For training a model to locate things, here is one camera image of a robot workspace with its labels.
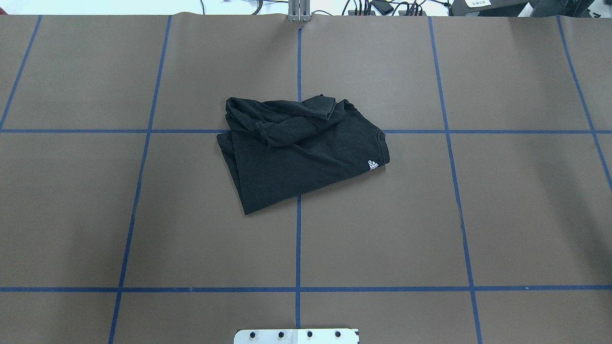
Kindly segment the black graphic t-shirt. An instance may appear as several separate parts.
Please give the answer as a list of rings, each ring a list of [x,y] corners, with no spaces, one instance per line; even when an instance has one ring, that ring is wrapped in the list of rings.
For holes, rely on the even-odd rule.
[[[385,133],[347,99],[230,97],[217,144],[249,215],[391,161]]]

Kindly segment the black printer device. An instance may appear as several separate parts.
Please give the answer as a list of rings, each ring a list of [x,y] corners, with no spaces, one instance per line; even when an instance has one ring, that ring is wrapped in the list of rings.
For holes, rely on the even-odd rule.
[[[453,0],[450,17],[518,17],[528,0]]]

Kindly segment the aluminium frame post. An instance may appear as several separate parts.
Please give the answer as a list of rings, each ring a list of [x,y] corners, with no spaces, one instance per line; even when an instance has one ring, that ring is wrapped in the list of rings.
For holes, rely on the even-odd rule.
[[[288,21],[309,22],[312,18],[310,0],[288,0]]]

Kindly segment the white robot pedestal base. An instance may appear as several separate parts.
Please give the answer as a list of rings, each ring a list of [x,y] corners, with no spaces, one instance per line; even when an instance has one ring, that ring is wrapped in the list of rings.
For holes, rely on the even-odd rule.
[[[234,344],[359,344],[358,329],[244,329],[237,331]]]

